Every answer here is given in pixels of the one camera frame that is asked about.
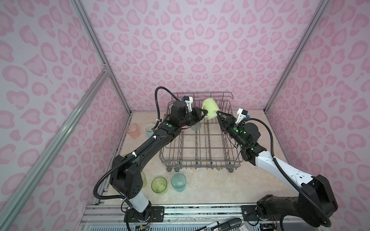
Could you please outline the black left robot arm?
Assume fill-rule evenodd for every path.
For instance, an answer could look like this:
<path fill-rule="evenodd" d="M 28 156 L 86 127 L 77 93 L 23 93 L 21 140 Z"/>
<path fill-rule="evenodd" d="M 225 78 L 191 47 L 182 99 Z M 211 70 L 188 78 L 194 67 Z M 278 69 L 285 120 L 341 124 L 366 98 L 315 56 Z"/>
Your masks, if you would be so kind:
<path fill-rule="evenodd" d="M 153 134 L 138 148 L 125 156 L 114 158 L 112 168 L 96 183 L 93 196 L 99 200 L 122 199 L 136 215 L 139 221 L 147 221 L 150 216 L 150 201 L 142 192 L 143 179 L 141 173 L 146 164 L 166 145 L 171 143 L 183 128 L 190 128 L 202 121 L 208 111 L 193 106 L 193 99 L 185 96 L 174 98 L 170 113 L 164 118 L 157 118 L 152 129 Z M 117 195 L 101 195 L 100 185 L 109 179 L 110 185 L 118 192 Z"/>

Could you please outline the transparent pink cup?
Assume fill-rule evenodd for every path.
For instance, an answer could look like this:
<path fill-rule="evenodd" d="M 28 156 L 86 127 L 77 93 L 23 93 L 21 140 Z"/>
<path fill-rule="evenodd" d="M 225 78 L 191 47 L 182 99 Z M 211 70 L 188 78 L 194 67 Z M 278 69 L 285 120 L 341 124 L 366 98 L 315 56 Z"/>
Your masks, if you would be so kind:
<path fill-rule="evenodd" d="M 140 129 L 137 124 L 130 124 L 126 127 L 126 133 L 132 138 L 137 139 L 140 137 Z"/>

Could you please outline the blue handled white mug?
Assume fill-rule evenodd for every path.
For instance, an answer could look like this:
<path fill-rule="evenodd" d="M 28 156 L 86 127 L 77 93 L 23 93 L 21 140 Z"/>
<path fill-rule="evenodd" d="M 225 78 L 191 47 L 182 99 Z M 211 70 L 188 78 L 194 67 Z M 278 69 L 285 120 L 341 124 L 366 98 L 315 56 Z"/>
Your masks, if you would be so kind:
<path fill-rule="evenodd" d="M 152 124 L 152 123 L 149 123 L 149 124 L 145 125 L 144 131 L 145 131 L 147 137 L 150 138 L 154 134 L 154 131 L 153 131 L 154 127 L 155 127 L 155 124 Z"/>

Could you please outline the teal textured plastic cup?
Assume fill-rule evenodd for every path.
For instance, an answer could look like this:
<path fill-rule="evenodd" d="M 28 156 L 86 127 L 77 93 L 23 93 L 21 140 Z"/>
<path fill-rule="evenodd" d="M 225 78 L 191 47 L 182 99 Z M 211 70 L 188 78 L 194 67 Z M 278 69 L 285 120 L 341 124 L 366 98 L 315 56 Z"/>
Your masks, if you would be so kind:
<path fill-rule="evenodd" d="M 199 131 L 200 129 L 201 129 L 201 122 L 198 122 L 198 123 L 196 123 L 195 125 L 192 125 L 191 126 L 191 129 L 193 130 L 193 131 Z"/>

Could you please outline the light green textured cup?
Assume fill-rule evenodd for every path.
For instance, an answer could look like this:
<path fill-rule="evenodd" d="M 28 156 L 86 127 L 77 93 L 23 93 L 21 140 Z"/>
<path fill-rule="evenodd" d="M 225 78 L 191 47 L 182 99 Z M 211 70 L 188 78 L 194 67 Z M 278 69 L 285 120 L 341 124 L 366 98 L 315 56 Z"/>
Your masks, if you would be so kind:
<path fill-rule="evenodd" d="M 146 175 L 144 172 L 141 172 L 141 178 L 142 178 L 142 181 L 143 181 L 143 188 L 147 186 L 147 179 L 146 179 Z"/>

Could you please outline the cream green-handled mug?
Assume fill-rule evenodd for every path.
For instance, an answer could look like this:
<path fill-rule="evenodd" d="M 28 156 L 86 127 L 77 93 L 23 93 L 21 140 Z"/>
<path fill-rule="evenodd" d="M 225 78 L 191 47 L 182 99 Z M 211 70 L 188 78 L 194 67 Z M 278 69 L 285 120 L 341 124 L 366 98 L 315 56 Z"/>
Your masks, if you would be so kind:
<path fill-rule="evenodd" d="M 203 101 L 202 109 L 207 110 L 207 115 L 205 116 L 207 120 L 211 120 L 217 117 L 217 112 L 219 111 L 218 104 L 213 98 L 208 98 Z"/>

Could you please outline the green transparent glass cup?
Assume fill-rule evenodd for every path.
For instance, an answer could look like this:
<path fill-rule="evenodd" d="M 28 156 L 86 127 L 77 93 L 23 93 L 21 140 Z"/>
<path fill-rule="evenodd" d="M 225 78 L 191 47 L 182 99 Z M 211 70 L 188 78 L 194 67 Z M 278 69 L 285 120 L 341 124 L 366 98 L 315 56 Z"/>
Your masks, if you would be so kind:
<path fill-rule="evenodd" d="M 168 183 L 164 177 L 156 177 L 151 183 L 151 189 L 154 193 L 163 193 L 167 189 Z"/>

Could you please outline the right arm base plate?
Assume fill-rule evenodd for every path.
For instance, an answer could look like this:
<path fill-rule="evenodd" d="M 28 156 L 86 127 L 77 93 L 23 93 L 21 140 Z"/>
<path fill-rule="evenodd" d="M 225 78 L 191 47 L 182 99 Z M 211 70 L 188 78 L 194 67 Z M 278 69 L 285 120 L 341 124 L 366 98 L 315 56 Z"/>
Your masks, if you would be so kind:
<path fill-rule="evenodd" d="M 266 215 L 262 212 L 261 209 L 256 211 L 257 205 L 242 205 L 241 206 L 241 214 L 244 221 L 248 221 L 249 223 L 256 223 L 257 221 L 277 221 L 281 217 L 281 214 L 274 214 L 274 215 Z"/>

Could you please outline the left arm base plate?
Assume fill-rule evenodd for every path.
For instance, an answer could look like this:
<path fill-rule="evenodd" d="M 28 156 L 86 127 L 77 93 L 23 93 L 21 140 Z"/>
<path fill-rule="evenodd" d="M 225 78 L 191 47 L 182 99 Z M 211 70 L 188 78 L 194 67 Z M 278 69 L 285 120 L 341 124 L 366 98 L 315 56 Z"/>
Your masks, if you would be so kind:
<path fill-rule="evenodd" d="M 164 207 L 150 206 L 142 213 L 130 208 L 125 213 L 124 221 L 129 223 L 163 222 Z"/>

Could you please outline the black marker pen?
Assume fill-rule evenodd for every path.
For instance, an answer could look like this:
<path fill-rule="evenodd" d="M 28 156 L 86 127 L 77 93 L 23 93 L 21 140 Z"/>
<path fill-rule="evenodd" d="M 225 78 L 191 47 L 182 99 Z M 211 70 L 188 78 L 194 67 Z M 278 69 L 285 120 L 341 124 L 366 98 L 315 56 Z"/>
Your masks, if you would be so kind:
<path fill-rule="evenodd" d="M 209 225 L 201 227 L 196 231 L 230 231 L 234 228 L 238 228 L 242 223 L 240 218 L 233 218 L 225 222 L 215 221 Z"/>

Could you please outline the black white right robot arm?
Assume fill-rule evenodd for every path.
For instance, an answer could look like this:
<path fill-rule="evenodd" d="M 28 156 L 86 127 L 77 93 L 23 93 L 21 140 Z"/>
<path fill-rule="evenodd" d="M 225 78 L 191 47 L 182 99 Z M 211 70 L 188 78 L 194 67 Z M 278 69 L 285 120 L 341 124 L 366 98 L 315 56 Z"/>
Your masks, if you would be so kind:
<path fill-rule="evenodd" d="M 281 214 L 299 217 L 312 227 L 331 227 L 330 217 L 337 211 L 338 204 L 326 177 L 302 172 L 277 158 L 272 131 L 268 126 L 265 127 L 270 136 L 270 149 L 261 146 L 258 143 L 261 133 L 255 122 L 265 123 L 251 118 L 247 111 L 242 110 L 241 118 L 218 111 L 217 119 L 221 130 L 240 148 L 244 161 L 274 175 L 297 194 L 294 197 L 264 196 L 256 207 L 260 218 Z"/>

